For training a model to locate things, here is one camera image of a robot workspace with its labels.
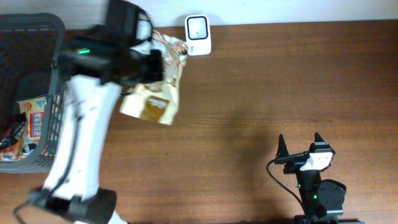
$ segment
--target green light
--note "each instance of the green light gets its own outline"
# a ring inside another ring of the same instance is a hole
[[[81,49],[79,50],[79,54],[88,54],[90,52],[89,49]]]

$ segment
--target wood grain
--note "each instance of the wood grain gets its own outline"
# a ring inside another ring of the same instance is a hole
[[[161,29],[183,37],[182,28]],[[101,186],[130,222],[236,223],[301,214],[266,174],[318,131],[336,151],[323,179],[347,185],[343,218],[398,220],[398,21],[212,27],[213,51],[183,73],[173,126],[114,111]],[[291,189],[295,177],[271,172]],[[0,174],[0,223],[43,174]],[[45,223],[27,209],[28,223]],[[63,223],[52,218],[48,223]]]

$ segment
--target white wall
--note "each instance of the white wall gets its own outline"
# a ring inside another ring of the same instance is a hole
[[[103,20],[108,0],[0,0],[0,14],[51,12],[67,29]],[[212,25],[398,19],[398,0],[129,0],[156,26],[183,26],[187,14],[209,15]]]

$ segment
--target gray bin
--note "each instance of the gray bin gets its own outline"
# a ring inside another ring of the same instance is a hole
[[[62,123],[58,54],[65,35],[53,14],[0,15],[0,131],[19,112],[16,100],[47,95],[40,142],[25,159],[0,162],[0,172],[48,172]]]

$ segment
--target wooden table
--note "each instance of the wooden table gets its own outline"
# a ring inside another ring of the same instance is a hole
[[[183,37],[182,28],[160,29]],[[398,222],[398,21],[212,27],[213,51],[184,70],[173,126],[114,111],[101,186],[130,222],[292,218],[299,204],[266,174],[318,131],[336,151],[323,179],[347,185],[343,218]],[[298,193],[282,166],[271,172]],[[44,174],[0,174],[0,223]],[[28,223],[63,223],[28,208]]]

